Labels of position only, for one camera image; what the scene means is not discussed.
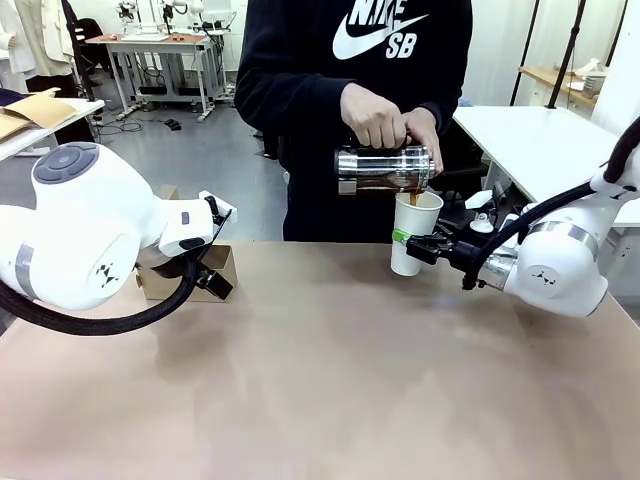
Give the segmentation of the person's left hand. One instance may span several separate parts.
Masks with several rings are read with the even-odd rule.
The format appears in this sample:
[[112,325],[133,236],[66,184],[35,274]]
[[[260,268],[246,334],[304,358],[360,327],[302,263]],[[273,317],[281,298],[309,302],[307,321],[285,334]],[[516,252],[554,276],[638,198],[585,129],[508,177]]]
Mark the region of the person's left hand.
[[403,114],[407,135],[424,146],[435,164],[435,175],[443,172],[443,162],[436,131],[436,119],[427,109],[417,107]]

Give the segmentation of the person's right hand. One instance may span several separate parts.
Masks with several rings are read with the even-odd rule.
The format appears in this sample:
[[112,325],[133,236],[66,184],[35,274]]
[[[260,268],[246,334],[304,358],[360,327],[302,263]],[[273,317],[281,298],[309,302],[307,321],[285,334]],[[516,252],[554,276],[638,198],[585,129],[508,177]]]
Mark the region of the person's right hand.
[[363,147],[397,149],[406,140],[398,107],[364,87],[347,84],[341,93],[340,110],[343,122]]

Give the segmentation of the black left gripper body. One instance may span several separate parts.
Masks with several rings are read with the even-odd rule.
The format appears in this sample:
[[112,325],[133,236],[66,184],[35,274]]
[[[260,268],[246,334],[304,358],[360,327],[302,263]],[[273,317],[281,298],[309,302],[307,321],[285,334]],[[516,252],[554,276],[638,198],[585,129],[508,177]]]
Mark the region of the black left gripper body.
[[141,268],[150,269],[167,279],[184,276],[192,278],[198,254],[199,251],[194,250],[181,253],[176,257],[168,257],[160,251],[157,245],[152,245],[141,251]]

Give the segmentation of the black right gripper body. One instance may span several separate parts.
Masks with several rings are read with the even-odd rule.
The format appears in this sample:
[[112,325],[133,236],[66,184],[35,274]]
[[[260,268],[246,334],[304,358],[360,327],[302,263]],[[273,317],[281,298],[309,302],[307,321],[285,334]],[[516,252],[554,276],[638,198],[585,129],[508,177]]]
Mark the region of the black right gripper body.
[[480,248],[461,240],[450,240],[447,259],[449,265],[464,274],[462,279],[463,290],[473,290],[487,286],[485,280],[479,278],[483,265],[489,259],[492,251],[488,248]]

